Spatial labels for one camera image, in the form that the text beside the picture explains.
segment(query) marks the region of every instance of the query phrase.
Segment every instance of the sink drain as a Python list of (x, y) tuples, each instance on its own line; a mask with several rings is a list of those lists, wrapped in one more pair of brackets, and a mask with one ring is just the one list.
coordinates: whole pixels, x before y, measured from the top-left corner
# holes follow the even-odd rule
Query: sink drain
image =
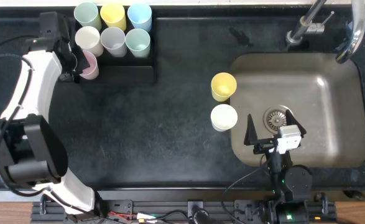
[(277, 105), (265, 111), (264, 125), (268, 131), (277, 134), (280, 127), (287, 125), (286, 110), (289, 110), (286, 106)]

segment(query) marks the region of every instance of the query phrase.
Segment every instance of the black countertop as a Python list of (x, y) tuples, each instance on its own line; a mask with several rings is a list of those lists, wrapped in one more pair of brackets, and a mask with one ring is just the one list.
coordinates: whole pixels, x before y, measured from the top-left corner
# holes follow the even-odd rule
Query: black countertop
[[(73, 8), (0, 9), (0, 41), (38, 34), (38, 14), (54, 9), (73, 17)], [(67, 149), (69, 168), (96, 190), (225, 187), (254, 170), (234, 155), (230, 132), (211, 126), (210, 112), (218, 102), (211, 96), (210, 81), (250, 52), (337, 52), (346, 37), (349, 7), (325, 7), (316, 21), (336, 11), (325, 33), (306, 36), (294, 49), (286, 47), (285, 33), (307, 9), (155, 7), (155, 85), (56, 84), (49, 123)], [(18, 53), (21, 43), (6, 44), (0, 52)], [(365, 39), (352, 59), (361, 72), (365, 100)], [(20, 64), (0, 61), (0, 114), (11, 99)], [(314, 189), (365, 189), (365, 163), (311, 171)], [(257, 173), (239, 187), (270, 189), (270, 182)]]

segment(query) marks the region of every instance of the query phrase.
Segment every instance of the white wall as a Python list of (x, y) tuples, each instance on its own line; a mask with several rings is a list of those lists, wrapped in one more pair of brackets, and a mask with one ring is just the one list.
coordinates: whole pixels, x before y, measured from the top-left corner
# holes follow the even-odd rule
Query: white wall
[[(90, 0), (0, 0), (0, 6), (76, 6)], [(145, 0), (91, 0), (103, 5), (106, 2), (121, 2), (131, 5)], [(237, 4), (312, 4), (315, 0), (146, 0), (150, 5), (237, 5)], [(351, 4), (350, 0), (328, 0), (326, 4)]]

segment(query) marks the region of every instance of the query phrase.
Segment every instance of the sink basin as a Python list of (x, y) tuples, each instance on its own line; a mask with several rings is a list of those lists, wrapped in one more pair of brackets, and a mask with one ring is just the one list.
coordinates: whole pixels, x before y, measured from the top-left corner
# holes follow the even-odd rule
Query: sink basin
[(338, 64), (335, 54), (247, 54), (232, 65), (238, 83), (231, 106), (238, 123), (232, 148), (245, 164), (259, 166), (261, 155), (243, 144), (247, 116), (258, 138), (285, 125), (285, 110), (307, 130), (301, 147), (290, 152), (294, 164), (357, 167), (365, 161), (365, 111), (358, 69)]

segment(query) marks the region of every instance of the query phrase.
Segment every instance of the cup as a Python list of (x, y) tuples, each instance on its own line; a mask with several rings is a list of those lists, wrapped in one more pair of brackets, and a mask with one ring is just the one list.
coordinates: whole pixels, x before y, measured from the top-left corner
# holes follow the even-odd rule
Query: cup
[(99, 31), (94, 27), (82, 27), (76, 32), (75, 41), (81, 49), (99, 57), (103, 53), (103, 46), (99, 41), (100, 37)]
[(123, 31), (127, 28), (126, 11), (122, 4), (116, 2), (105, 4), (101, 8), (101, 17), (108, 27), (118, 27)]
[(126, 45), (135, 57), (148, 57), (150, 35), (143, 29), (132, 29), (126, 35)]
[(152, 28), (152, 9), (148, 4), (133, 4), (127, 11), (128, 19), (136, 29), (149, 32)]
[(94, 54), (86, 50), (83, 50), (83, 53), (87, 58), (88, 63), (90, 63), (90, 67), (84, 69), (80, 76), (85, 79), (92, 80), (99, 75), (98, 63)]
[(101, 43), (113, 57), (124, 57), (127, 53), (126, 35), (118, 27), (106, 28), (101, 34)]
[(211, 111), (211, 123), (213, 128), (217, 131), (226, 131), (238, 122), (238, 113), (229, 105), (221, 104)]
[(84, 27), (91, 26), (97, 30), (102, 29), (98, 8), (92, 2), (83, 2), (75, 8), (75, 19)]
[(211, 81), (211, 93), (214, 100), (223, 102), (236, 91), (237, 86), (236, 79), (231, 74), (218, 73)]

